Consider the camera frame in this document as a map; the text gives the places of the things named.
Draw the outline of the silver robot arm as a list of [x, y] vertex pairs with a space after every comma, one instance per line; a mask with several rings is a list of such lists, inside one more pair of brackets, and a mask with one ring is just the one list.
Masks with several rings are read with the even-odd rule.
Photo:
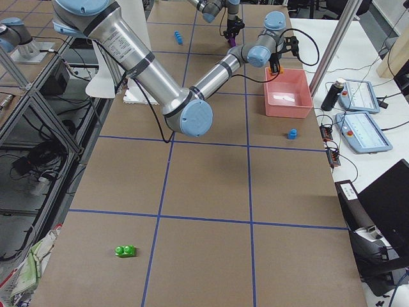
[[97, 41], [161, 105], [168, 127], [191, 137], [202, 136], [212, 126], [213, 111], [206, 98], [242, 65], [265, 66], [284, 44], [286, 16], [272, 11], [255, 42], [230, 48], [195, 85], [182, 88], [124, 21], [117, 1], [53, 1], [52, 5], [56, 30], [72, 28], [74, 34]]
[[245, 27], [243, 20], [238, 16], [240, 8], [240, 1], [237, 0], [216, 0], [216, 1], [202, 1], [202, 0], [188, 0], [188, 2], [202, 13], [203, 19], [207, 23], [215, 20], [218, 14], [226, 9], [228, 13], [227, 28], [220, 33], [227, 41], [235, 41], [236, 36]]

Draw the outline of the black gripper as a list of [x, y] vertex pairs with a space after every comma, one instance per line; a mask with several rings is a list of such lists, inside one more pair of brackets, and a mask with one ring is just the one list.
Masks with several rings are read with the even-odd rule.
[[223, 31], [224, 38], [235, 38], [239, 32], [245, 27], [243, 20], [235, 17], [234, 20], [228, 19], [227, 29]]
[[279, 55], [277, 53], [271, 53], [269, 58], [270, 68], [278, 68], [279, 67]]

